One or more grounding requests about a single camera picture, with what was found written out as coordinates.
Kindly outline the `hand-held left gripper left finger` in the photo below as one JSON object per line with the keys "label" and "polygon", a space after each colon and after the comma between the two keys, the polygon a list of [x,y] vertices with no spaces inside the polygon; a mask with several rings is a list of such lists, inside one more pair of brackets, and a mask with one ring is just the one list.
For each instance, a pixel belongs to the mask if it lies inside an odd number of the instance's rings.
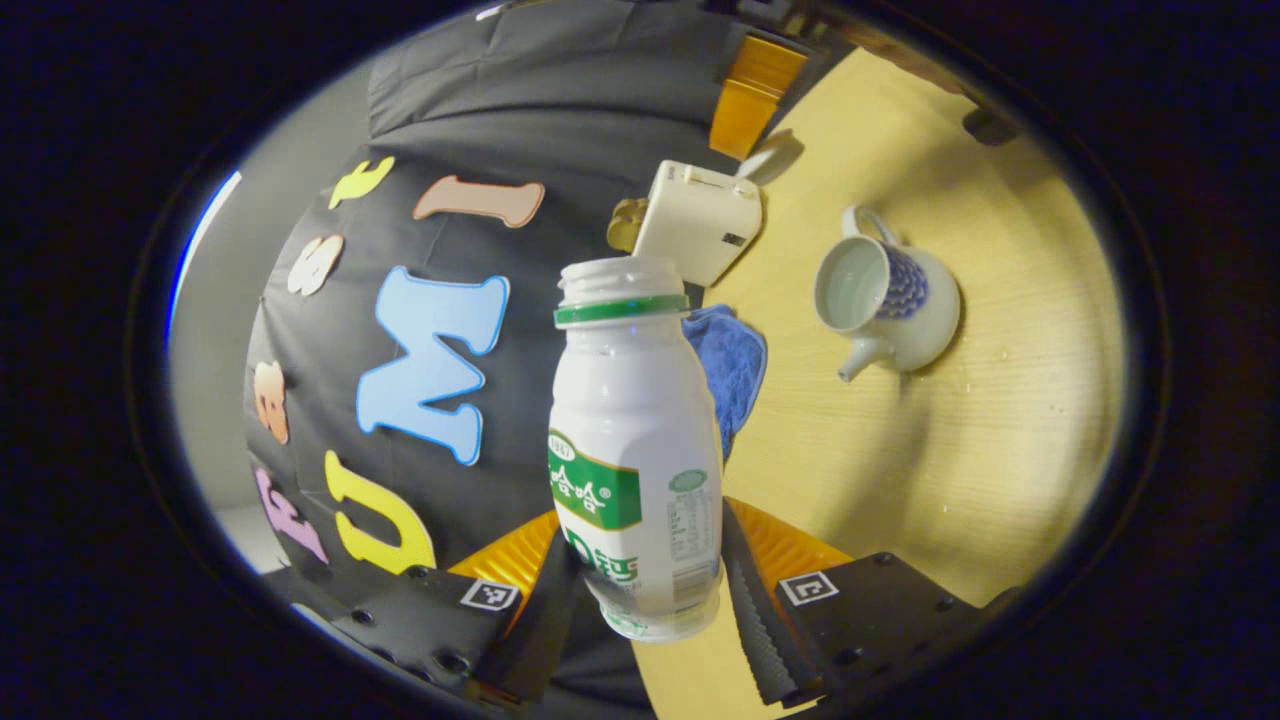
{"label": "hand-held left gripper left finger", "polygon": [[466,700],[539,701],[570,634],[580,571],[548,511],[453,568],[410,568],[330,625]]}

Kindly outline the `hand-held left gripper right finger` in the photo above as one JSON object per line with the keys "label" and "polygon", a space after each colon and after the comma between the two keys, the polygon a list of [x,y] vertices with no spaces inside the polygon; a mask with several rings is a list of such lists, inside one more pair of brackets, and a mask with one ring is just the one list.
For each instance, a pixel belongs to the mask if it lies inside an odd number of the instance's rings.
{"label": "hand-held left gripper right finger", "polygon": [[986,610],[897,555],[855,559],[736,498],[722,559],[739,639],[765,705],[859,705],[970,641]]}

